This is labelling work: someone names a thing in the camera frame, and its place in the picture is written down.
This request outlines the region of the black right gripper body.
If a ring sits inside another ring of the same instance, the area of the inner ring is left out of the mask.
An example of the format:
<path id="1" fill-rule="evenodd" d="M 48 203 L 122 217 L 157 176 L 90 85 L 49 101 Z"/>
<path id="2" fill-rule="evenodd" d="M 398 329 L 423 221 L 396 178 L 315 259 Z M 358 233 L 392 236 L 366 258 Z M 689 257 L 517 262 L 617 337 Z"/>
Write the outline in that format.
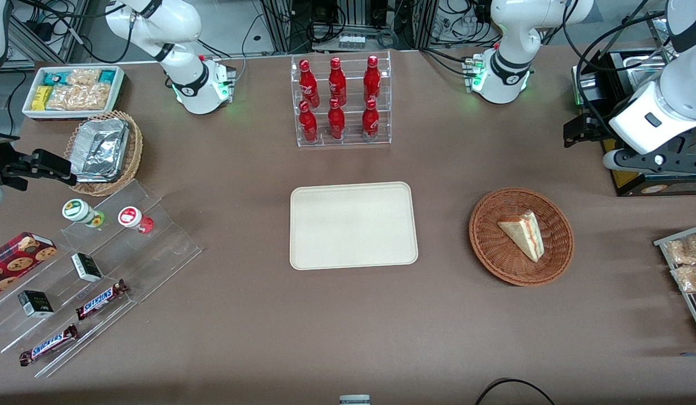
<path id="1" fill-rule="evenodd" d="M 26 154 L 14 149 L 13 143 L 19 139 L 19 136 L 0 133 L 0 186 L 25 191 L 28 181 L 23 176 L 29 171 L 29 165 L 24 160 Z"/>

